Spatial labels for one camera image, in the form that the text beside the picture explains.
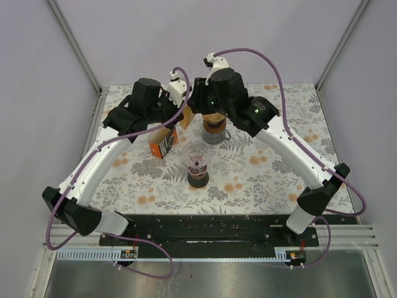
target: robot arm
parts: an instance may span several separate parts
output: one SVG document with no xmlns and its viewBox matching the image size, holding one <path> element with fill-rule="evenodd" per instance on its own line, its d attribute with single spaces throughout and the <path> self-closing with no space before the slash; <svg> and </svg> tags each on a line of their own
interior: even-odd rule
<svg viewBox="0 0 397 298">
<path fill-rule="evenodd" d="M 189 107 L 203 115 L 219 113 L 229 118 L 238 129 L 270 146 L 284 161 L 294 167 L 307 187 L 299 196 L 298 205 L 287 220 L 287 226 L 303 233 L 316 216 L 320 216 L 341 186 L 340 180 L 312 160 L 286 133 L 279 110 L 266 98 L 248 95 L 241 75 L 229 67 L 221 56 L 210 53 L 204 63 L 211 68 L 206 78 L 194 83 Z M 344 163 L 335 165 L 311 148 L 294 131 L 293 137 L 321 160 L 328 168 L 345 178 L 350 169 Z"/>
<path fill-rule="evenodd" d="M 298 205 L 289 217 L 287 226 L 297 234 L 302 233 L 316 216 L 323 213 L 342 183 L 318 166 L 290 139 L 275 106 L 266 98 L 248 95 L 241 75 L 230 68 L 223 57 L 215 58 L 209 54 L 204 62 L 211 70 L 206 78 L 195 79 L 188 103 L 189 109 L 194 114 L 208 115 L 217 112 L 229 118 L 234 126 L 266 143 L 295 168 L 307 188 L 299 196 Z M 93 231 L 121 235 L 129 224 L 128 219 L 115 212 L 97 210 L 89 204 L 115 159 L 136 138 L 117 140 L 100 150 L 97 146 L 111 138 L 145 130 L 148 124 L 170 119 L 182 104 L 186 92 L 186 83 L 176 74 L 171 73 L 171 82 L 166 90 L 153 79 L 139 79 L 134 84 L 132 94 L 111 110 L 104 120 L 104 128 L 87 156 L 94 150 L 99 152 L 84 167 L 68 197 L 60 205 L 57 218 L 83 236 Z M 174 126 L 182 118 L 183 116 L 178 117 L 169 126 Z M 350 169 L 345 164 L 334 165 L 315 152 L 297 134 L 293 133 L 293 136 L 299 138 L 327 167 L 334 168 L 343 178 L 347 176 Z M 50 210 L 53 210 L 61 194 L 70 186 L 76 171 L 58 189 L 47 187 L 44 190 L 43 198 Z"/>
<path fill-rule="evenodd" d="M 93 152 L 97 154 L 85 165 L 79 179 L 69 191 L 56 213 L 66 225 L 85 236 L 93 231 L 121 235 L 129 221 L 122 215 L 97 210 L 90 207 L 92 197 L 116 158 L 125 151 L 136 138 L 123 138 L 98 149 L 98 145 L 115 137 L 128 135 L 147 129 L 148 124 L 165 122 L 176 114 L 186 93 L 186 84 L 175 74 L 171 74 L 172 82 L 166 90 L 153 79 L 139 79 L 133 87 L 132 94 L 127 96 L 118 107 L 112 109 L 103 122 L 98 138 L 87 152 L 78 167 L 67 177 L 57 189 L 47 187 L 43 198 L 50 210 L 71 185 L 77 170 Z"/>
</svg>

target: cardboard box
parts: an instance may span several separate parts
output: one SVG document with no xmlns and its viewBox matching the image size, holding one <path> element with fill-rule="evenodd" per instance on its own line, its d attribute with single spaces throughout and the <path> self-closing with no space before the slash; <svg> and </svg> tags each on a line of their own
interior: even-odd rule
<svg viewBox="0 0 397 298">
<path fill-rule="evenodd" d="M 165 127 L 157 129 L 149 135 L 151 153 L 163 159 L 178 139 L 175 127 L 172 130 Z"/>
</svg>

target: gray floor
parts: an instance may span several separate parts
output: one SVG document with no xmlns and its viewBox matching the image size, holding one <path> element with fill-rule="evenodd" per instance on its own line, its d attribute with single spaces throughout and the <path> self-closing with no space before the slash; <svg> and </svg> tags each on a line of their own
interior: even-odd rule
<svg viewBox="0 0 397 298">
<path fill-rule="evenodd" d="M 331 251 L 318 266 L 293 271 L 259 263 L 176 265 L 173 279 L 160 281 L 118 271 L 109 262 L 56 261 L 46 298 L 376 297 L 358 251 Z M 167 263 L 132 266 L 153 274 L 169 270 Z"/>
</svg>

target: white wall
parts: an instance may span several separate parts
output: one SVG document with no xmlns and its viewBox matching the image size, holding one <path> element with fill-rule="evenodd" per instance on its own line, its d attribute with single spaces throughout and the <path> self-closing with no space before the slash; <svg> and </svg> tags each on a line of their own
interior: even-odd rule
<svg viewBox="0 0 397 298">
<path fill-rule="evenodd" d="M 321 90 L 350 180 L 368 200 L 362 217 L 375 228 L 397 289 L 397 1 L 374 1 Z"/>
<path fill-rule="evenodd" d="M 103 86 L 142 76 L 168 81 L 174 66 L 207 75 L 209 52 L 251 47 L 286 83 L 317 82 L 360 0 L 58 0 Z M 248 83 L 276 82 L 252 54 L 229 54 Z"/>
<path fill-rule="evenodd" d="M 0 65 L 0 296 L 22 297 L 95 96 L 43 0 L 2 3 Z"/>
</svg>

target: gray leaf pattern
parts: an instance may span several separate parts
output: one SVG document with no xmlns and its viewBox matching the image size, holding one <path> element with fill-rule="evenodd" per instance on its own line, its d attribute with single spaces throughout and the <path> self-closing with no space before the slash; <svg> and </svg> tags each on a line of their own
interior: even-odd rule
<svg viewBox="0 0 397 298">
<path fill-rule="evenodd" d="M 281 110 L 276 84 L 247 84 L 252 96 L 263 96 Z M 337 163 L 335 149 L 313 84 L 285 84 L 288 123 L 297 134 L 327 159 Z M 103 121 L 132 91 L 132 85 L 109 88 Z M 131 214 L 287 214 L 305 184 L 295 169 L 267 145 L 237 130 L 230 121 L 231 140 L 212 146 L 208 166 L 210 182 L 193 189 L 181 162 L 185 144 L 201 140 L 202 118 L 196 115 L 187 130 L 176 126 L 178 141 L 163 160 L 154 157 L 148 136 L 141 135 L 122 153 L 105 175 L 94 207 Z M 353 212 L 346 187 L 337 192 L 329 208 Z"/>
</svg>

